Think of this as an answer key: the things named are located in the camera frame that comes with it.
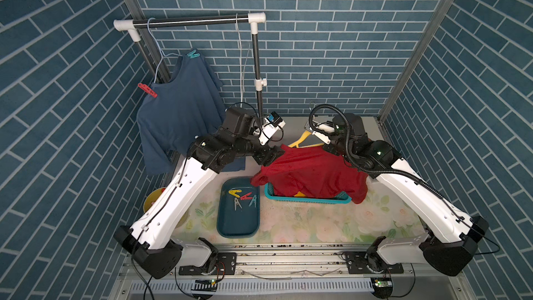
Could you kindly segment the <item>white wire hanger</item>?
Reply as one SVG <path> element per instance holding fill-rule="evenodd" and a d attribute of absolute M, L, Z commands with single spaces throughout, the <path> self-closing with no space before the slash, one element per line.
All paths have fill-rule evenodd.
<path fill-rule="evenodd" d="M 238 14 L 235 15 L 235 31 L 237 32 L 237 44 L 239 47 L 239 80 L 240 80 L 240 101 L 239 104 L 245 104 L 244 101 L 244 92 L 245 92 L 245 86 L 244 86 L 244 76 L 245 76 L 245 69 L 247 60 L 244 58 L 243 54 L 243 43 L 242 43 L 242 37 L 240 33 L 239 28 L 239 22 L 238 22 Z"/>

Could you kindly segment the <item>teal plastic basket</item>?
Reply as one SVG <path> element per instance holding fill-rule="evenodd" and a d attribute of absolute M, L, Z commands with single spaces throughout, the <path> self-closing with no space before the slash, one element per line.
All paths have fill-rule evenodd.
<path fill-rule="evenodd" d="M 319 199 L 309 197 L 282 197 L 274 194 L 274 187 L 271 183 L 265 186 L 265 196 L 274 201 L 286 201 L 294 203 L 309 203 L 309 204 L 349 204 L 352 199 L 345 193 L 340 192 L 337 196 L 330 199 Z"/>

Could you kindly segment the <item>dark teal tray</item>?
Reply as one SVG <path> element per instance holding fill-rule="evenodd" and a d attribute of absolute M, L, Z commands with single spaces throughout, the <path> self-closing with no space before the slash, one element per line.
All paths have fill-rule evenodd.
<path fill-rule="evenodd" d="M 240 197 L 247 193 L 258 196 L 257 208 L 249 207 L 251 200 L 240 200 L 242 209 L 234 210 L 234 198 L 229 190 L 241 190 Z M 219 210 L 217 214 L 217 231 L 224 238 L 251 238 L 260 227 L 260 188 L 251 184 L 250 177 L 238 177 L 227 180 L 221 188 Z"/>

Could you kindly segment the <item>red t-shirt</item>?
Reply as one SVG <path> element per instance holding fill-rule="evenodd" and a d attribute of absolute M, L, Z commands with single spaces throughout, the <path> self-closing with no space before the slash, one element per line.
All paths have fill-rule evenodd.
<path fill-rule="evenodd" d="M 261 167 L 251 178 L 253 186 L 270 183 L 276 196 L 295 197 L 298 193 L 312 199 L 332 199 L 346 193 L 355 204 L 368 193 L 367 174 L 346 165 L 342 156 L 321 147 L 295 148 L 282 145 L 284 154 L 271 165 Z"/>

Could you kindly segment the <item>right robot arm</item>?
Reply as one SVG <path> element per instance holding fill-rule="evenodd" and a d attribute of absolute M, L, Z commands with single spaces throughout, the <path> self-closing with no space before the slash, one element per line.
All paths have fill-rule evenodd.
<path fill-rule="evenodd" d="M 446 276 L 457 276 L 478 253 L 487 236 L 487 220 L 455 207 L 419 177 L 390 143 L 370 140 L 361 117 L 330 104 L 315 106 L 309 115 L 311 133 L 325 151 L 394 192 L 426 225 L 419 236 L 378 237 L 366 250 L 369 269 L 384 272 L 396 264 L 428 264 Z"/>

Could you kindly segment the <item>blue grey t-shirt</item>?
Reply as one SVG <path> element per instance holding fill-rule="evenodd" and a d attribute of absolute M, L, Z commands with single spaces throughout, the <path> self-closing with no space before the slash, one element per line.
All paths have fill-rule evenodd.
<path fill-rule="evenodd" d="M 170 151 L 186 155 L 195 137 L 217 131 L 226 117 L 221 87 L 202 54 L 178 58 L 170 82 L 151 86 L 158 97 L 144 97 L 136 117 L 147 175 L 171 172 Z"/>

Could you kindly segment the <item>yellow clothespin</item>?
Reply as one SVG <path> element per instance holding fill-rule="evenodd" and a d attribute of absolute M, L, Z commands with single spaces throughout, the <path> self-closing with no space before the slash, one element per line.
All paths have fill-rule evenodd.
<path fill-rule="evenodd" d="M 228 193 L 232 195 L 233 197 L 240 198 L 241 190 L 229 190 Z"/>

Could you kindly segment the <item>grey clothespin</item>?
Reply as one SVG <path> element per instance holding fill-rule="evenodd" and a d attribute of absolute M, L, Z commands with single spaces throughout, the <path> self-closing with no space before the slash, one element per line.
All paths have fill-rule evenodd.
<path fill-rule="evenodd" d="M 234 198 L 234 210 L 235 211 L 238 211 L 238 210 L 241 210 L 242 209 L 242 205 L 240 203 L 240 199 L 239 198 Z"/>

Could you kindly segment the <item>metal clothes rack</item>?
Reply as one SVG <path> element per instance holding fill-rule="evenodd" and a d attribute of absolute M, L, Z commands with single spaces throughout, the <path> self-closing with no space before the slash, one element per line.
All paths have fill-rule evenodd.
<path fill-rule="evenodd" d="M 266 22 L 266 15 L 263 12 L 243 13 L 234 15 L 214 16 L 214 17 L 187 17 L 173 19 L 123 19 L 115 20 L 113 26 L 117 31 L 126 31 L 130 34 L 134 42 L 140 41 L 138 29 L 148 29 L 149 22 L 153 22 L 156 28 L 172 28 L 182 26 L 208 26 L 221 24 L 249 24 L 251 29 L 251 42 L 253 49 L 255 81 L 254 86 L 257 97 L 257 111 L 259 116 L 263 116 L 263 87 L 267 86 L 267 80 L 261 77 L 260 72 L 260 47 L 259 47 L 259 24 Z"/>

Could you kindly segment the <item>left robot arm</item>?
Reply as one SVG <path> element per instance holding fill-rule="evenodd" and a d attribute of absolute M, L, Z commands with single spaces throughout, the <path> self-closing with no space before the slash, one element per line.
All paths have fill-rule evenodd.
<path fill-rule="evenodd" d="M 269 166 L 283 155 L 269 142 L 285 122 L 276 112 L 258 117 L 254 112 L 232 107 L 213 134 L 195 139 L 183 166 L 165 191 L 140 219 L 121 226 L 114 238 L 131 255 L 135 268 L 162 279 L 176 268 L 193 266 L 211 272 L 218 249 L 206 239 L 187 242 L 172 239 L 174 229 L 201 191 L 235 159 L 250 156 L 260 166 Z"/>

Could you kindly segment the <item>yellow bowl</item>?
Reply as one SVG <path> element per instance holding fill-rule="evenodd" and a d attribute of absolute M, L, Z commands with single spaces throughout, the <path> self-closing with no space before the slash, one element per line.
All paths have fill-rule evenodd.
<path fill-rule="evenodd" d="M 166 190 L 165 187 L 162 187 L 162 188 L 160 187 L 157 190 L 154 190 L 153 192 L 151 192 L 147 196 L 147 198 L 144 201 L 144 205 L 143 205 L 144 213 L 147 213 L 148 210 L 159 200 L 160 196 L 164 193 L 165 190 Z M 189 216 L 190 216 L 190 211 L 186 210 L 185 214 L 182 216 L 182 218 L 180 218 L 179 222 L 177 223 L 176 228 L 179 228 L 183 226 L 184 224 L 186 224 Z"/>

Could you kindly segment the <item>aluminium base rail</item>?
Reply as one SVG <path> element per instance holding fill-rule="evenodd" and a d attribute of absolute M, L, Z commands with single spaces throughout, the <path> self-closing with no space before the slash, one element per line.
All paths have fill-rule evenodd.
<path fill-rule="evenodd" d="M 110 299 L 474 299 L 463 274 L 407 263 L 375 274 L 362 247 L 347 244 L 231 245 L 211 276 L 182 270 L 153 279 L 124 264 Z"/>

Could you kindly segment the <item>yellow plastic hanger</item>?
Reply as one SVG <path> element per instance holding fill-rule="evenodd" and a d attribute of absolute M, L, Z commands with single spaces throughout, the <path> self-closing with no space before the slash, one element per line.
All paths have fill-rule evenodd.
<path fill-rule="evenodd" d="M 297 149 L 310 148 L 310 147 L 322 147 L 324 143 L 320 140 L 318 142 L 315 142 L 314 141 L 315 138 L 316 136 L 314 136 L 311 132 L 304 131 L 301 137 L 298 140 L 294 141 L 293 143 L 289 144 L 288 147 L 297 148 Z"/>

